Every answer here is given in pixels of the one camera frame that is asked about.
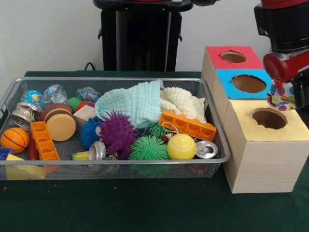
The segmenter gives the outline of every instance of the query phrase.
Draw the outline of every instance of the stacked boxes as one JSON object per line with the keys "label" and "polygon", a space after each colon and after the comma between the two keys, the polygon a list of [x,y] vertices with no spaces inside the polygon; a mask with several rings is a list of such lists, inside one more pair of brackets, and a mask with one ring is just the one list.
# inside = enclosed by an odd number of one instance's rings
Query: stacked boxes
{"label": "stacked boxes", "polygon": [[250,47],[207,47],[202,79],[229,142],[224,164],[232,193],[291,192],[309,154],[296,111],[268,105],[271,79]]}

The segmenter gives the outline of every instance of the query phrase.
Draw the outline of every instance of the green spiky ball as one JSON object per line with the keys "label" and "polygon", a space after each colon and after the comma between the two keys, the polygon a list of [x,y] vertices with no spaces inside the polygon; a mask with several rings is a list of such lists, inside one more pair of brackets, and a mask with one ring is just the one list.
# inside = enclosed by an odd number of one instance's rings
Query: green spiky ball
{"label": "green spiky ball", "polygon": [[68,100],[68,105],[72,108],[73,113],[76,111],[76,108],[78,107],[78,105],[82,102],[82,99],[80,98],[70,98]]}
{"label": "green spiky ball", "polygon": [[129,160],[168,160],[167,146],[156,137],[141,137],[132,144]]}
{"label": "green spiky ball", "polygon": [[131,170],[138,171],[141,175],[148,178],[162,178],[169,173],[169,164],[134,164]]}
{"label": "green spiky ball", "polygon": [[159,125],[159,123],[154,123],[150,127],[151,127],[150,135],[155,136],[158,139],[162,139],[163,135],[169,133],[168,131],[164,130],[163,127]]}

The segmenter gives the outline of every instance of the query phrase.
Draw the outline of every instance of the clear plastic bag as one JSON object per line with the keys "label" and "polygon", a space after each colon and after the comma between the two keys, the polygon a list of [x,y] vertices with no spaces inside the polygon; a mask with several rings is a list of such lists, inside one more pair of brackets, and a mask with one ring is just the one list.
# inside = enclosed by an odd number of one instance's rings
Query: clear plastic bag
{"label": "clear plastic bag", "polygon": [[48,87],[42,97],[42,109],[55,103],[67,103],[68,96],[63,86],[59,84]]}

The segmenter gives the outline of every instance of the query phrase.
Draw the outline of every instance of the blue lid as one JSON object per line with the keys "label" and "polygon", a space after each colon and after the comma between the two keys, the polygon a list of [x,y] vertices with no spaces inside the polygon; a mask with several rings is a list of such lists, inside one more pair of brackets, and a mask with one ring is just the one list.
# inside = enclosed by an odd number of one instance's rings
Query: blue lid
{"label": "blue lid", "polygon": [[[230,99],[266,99],[272,83],[271,78],[263,69],[260,70],[217,70],[219,80],[221,81],[226,95]],[[241,91],[234,85],[232,79],[240,75],[253,76],[264,82],[266,88],[256,93]]]}

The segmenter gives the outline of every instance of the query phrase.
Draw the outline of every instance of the white cloth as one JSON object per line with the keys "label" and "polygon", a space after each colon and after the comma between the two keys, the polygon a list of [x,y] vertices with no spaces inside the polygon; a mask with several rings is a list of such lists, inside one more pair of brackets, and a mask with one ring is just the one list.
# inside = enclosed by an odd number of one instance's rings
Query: white cloth
{"label": "white cloth", "polygon": [[160,91],[160,108],[171,110],[177,115],[186,115],[188,119],[197,118],[206,123],[204,114],[205,98],[198,99],[182,88],[172,87]]}

